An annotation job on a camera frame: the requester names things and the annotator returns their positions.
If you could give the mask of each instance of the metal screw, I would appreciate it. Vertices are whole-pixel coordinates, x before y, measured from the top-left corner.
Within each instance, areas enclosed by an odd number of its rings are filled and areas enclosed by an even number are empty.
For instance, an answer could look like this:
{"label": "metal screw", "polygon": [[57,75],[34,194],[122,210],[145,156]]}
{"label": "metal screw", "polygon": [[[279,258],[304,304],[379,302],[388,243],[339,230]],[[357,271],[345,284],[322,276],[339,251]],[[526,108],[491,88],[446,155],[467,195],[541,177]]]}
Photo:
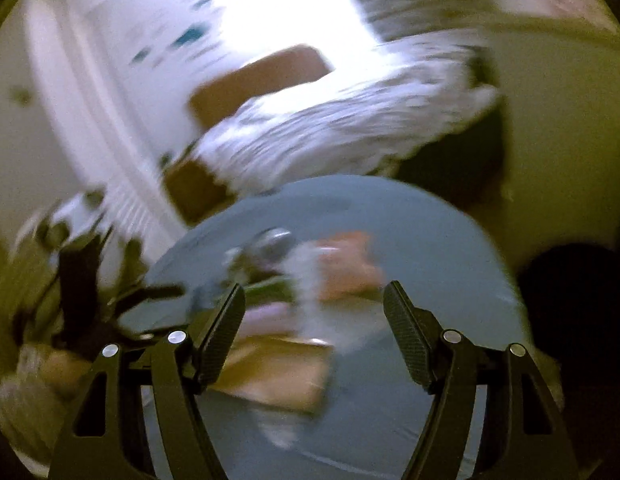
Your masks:
{"label": "metal screw", "polygon": [[101,354],[103,357],[114,357],[118,352],[118,345],[111,344],[107,345],[102,351]]}
{"label": "metal screw", "polygon": [[179,343],[183,343],[186,340],[187,334],[183,332],[183,330],[174,330],[174,332],[168,335],[168,341],[170,341],[173,345],[178,345]]}
{"label": "metal screw", "polygon": [[510,351],[517,357],[523,357],[526,354],[526,349],[519,343],[514,343],[514,345],[511,345]]}
{"label": "metal screw", "polygon": [[443,332],[443,339],[445,339],[448,343],[457,344],[461,343],[462,337],[456,330],[446,330]]}

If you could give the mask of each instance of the green object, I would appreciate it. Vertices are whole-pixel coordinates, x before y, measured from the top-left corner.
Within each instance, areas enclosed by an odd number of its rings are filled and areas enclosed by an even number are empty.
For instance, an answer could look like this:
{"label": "green object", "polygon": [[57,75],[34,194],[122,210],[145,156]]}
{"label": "green object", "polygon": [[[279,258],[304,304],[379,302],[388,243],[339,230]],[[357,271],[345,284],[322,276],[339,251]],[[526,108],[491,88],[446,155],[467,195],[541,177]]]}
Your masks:
{"label": "green object", "polygon": [[276,301],[295,302],[295,293],[290,279],[275,276],[245,287],[245,306],[259,306]]}

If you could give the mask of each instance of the white cloth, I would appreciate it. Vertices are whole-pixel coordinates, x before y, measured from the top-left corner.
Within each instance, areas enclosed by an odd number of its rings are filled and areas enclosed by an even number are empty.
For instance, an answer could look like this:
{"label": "white cloth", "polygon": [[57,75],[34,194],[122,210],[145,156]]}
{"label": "white cloth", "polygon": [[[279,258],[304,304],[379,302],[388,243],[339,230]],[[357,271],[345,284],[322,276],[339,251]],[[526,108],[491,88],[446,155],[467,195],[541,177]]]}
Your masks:
{"label": "white cloth", "polygon": [[462,131],[496,103],[471,51],[410,37],[316,82],[248,100],[193,155],[239,196],[325,174],[368,174]]}

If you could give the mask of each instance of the round table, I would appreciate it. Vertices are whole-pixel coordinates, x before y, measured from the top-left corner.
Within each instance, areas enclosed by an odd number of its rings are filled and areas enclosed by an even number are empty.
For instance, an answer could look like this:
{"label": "round table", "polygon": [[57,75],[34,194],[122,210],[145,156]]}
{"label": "round table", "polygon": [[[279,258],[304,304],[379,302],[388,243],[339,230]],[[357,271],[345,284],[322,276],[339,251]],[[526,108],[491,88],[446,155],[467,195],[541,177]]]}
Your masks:
{"label": "round table", "polygon": [[[312,178],[242,200],[190,231],[147,280],[183,282],[190,290],[218,281],[226,250],[275,226],[300,240],[368,232],[388,280],[399,280],[413,303],[432,311],[444,328],[456,328],[481,346],[530,344],[516,288],[475,222],[427,192],[384,178]],[[141,304],[121,322],[138,331],[187,322],[190,302],[186,295]],[[431,400],[410,381],[388,326],[363,348],[334,359],[325,406],[308,418],[290,449],[270,443],[246,401],[206,392],[198,404],[231,480],[363,480],[401,477]],[[484,405],[479,388],[461,477],[472,473]],[[151,406],[145,416],[157,475],[171,478]]]}

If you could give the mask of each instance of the pink object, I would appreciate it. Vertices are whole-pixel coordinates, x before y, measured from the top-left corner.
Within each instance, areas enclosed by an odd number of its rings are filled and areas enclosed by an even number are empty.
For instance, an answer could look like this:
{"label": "pink object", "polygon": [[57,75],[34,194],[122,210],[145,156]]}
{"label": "pink object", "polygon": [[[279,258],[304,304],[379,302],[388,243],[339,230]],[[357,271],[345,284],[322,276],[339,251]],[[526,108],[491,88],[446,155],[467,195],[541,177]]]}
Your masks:
{"label": "pink object", "polygon": [[553,16],[579,18],[596,27],[616,31],[616,25],[602,0],[548,0],[548,3]]}
{"label": "pink object", "polygon": [[279,301],[248,309],[234,341],[257,335],[286,335],[294,332],[295,329],[292,306]]}
{"label": "pink object", "polygon": [[353,231],[317,241],[323,276],[320,300],[337,300],[383,285],[383,273],[367,254],[369,240],[367,233]]}

